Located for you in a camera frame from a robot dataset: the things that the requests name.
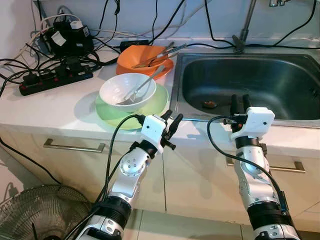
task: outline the cabinet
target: cabinet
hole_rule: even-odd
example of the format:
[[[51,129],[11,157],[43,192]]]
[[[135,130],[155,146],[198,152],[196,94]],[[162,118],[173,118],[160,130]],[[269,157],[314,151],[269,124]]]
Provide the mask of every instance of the cabinet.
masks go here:
[[[226,158],[210,146],[177,147],[165,151],[164,182],[170,214],[249,225],[238,191],[238,178]],[[306,173],[272,171],[285,192],[289,211],[299,230],[318,231],[320,219],[300,214],[320,201],[320,159],[268,155],[271,166],[293,168],[302,162]],[[306,227],[304,221],[313,221]]]
[[[46,167],[64,185],[79,190],[90,201],[93,202],[101,191],[105,182],[110,141],[5,132],[4,130],[1,131],[1,137],[7,144]],[[43,145],[48,138],[53,139],[52,144],[55,145],[97,148],[100,143],[103,143],[105,147],[102,153],[44,148]],[[114,143],[110,171],[119,158],[129,150],[130,145],[131,143],[128,142],[116,141]],[[44,183],[54,183],[42,169],[28,162],[24,157],[11,151],[10,154]],[[157,212],[165,211],[162,155],[157,155],[147,168],[135,207]]]

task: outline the white wall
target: white wall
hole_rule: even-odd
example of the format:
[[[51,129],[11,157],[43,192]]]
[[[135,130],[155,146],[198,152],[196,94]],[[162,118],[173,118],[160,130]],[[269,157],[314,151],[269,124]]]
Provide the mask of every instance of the white wall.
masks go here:
[[[159,0],[156,27],[165,25],[181,0]],[[186,16],[204,0],[186,0]],[[140,33],[152,27],[155,16],[156,0],[122,0],[118,18],[118,30]],[[101,19],[105,0],[43,0],[42,4],[48,16],[56,14],[60,5],[69,7],[90,28],[97,28]],[[311,13],[313,0],[291,0],[282,7],[269,7],[269,0],[257,0],[248,38],[281,38],[284,34],[301,25]],[[213,0],[208,8],[211,16],[214,36],[231,38],[239,35],[244,25],[250,0]],[[314,19],[303,29],[290,37],[318,38],[320,35],[320,3]],[[103,28],[114,29],[115,3],[109,0],[104,17]],[[172,24],[180,21],[182,11],[176,15]],[[168,30],[163,36],[172,33]],[[177,32],[175,37],[209,38],[205,9],[201,9]]]
[[[34,30],[31,1],[2,0],[0,29],[0,57],[13,57],[24,46],[30,38],[30,32]]]
[[[2,0],[0,8],[0,58],[11,58],[30,38],[34,30],[30,0]],[[1,69],[1,73],[10,73]],[[0,203],[12,197],[10,183],[18,192],[41,184],[28,170],[0,146]]]

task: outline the fan grille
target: fan grille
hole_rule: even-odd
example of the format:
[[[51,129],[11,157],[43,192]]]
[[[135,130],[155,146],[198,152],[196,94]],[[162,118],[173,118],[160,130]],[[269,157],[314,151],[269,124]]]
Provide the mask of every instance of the fan grille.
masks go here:
[[[74,188],[43,185],[23,191],[0,207],[0,239],[39,240],[64,236],[89,212],[91,204]]]

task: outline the silver robot arm segment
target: silver robot arm segment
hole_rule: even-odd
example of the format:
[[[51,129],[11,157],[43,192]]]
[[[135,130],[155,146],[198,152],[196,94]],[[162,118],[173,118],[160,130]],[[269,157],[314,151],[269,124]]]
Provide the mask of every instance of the silver robot arm segment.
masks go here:
[[[270,172],[265,144],[259,140],[266,134],[275,114],[266,107],[251,107],[249,96],[243,96],[245,115],[237,110],[237,96],[232,96],[231,140],[236,145],[236,156],[249,160]],[[239,193],[248,212],[255,240],[301,240],[288,209],[281,208],[279,196],[268,176],[245,162],[235,161]]]
[[[149,115],[143,119],[142,141],[135,142],[120,161],[116,180],[105,200],[99,202],[99,209],[76,237],[76,240],[121,240],[124,228],[138,198],[140,183],[156,153],[162,153],[164,146],[172,150],[175,145],[169,139],[177,131],[183,115],[167,128],[167,120],[172,114]]]

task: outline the cabinet handle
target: cabinet handle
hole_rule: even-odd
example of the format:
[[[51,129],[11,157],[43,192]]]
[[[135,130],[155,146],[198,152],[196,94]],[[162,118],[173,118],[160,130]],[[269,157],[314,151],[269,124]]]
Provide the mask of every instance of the cabinet handle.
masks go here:
[[[65,150],[83,151],[83,152],[91,152],[91,153],[102,153],[102,151],[106,146],[104,143],[100,143],[98,148],[64,146],[64,145],[54,145],[52,144],[53,141],[54,141],[53,139],[48,138],[43,144],[43,147],[49,148],[49,149],[65,149]]]
[[[226,165],[227,166],[233,166],[234,165],[234,161],[230,157],[226,157],[225,161],[226,161]],[[304,165],[302,164],[301,161],[295,161],[294,162],[294,166],[295,166],[295,168],[280,167],[280,166],[270,166],[270,170],[297,173],[297,174],[305,174],[306,173]]]

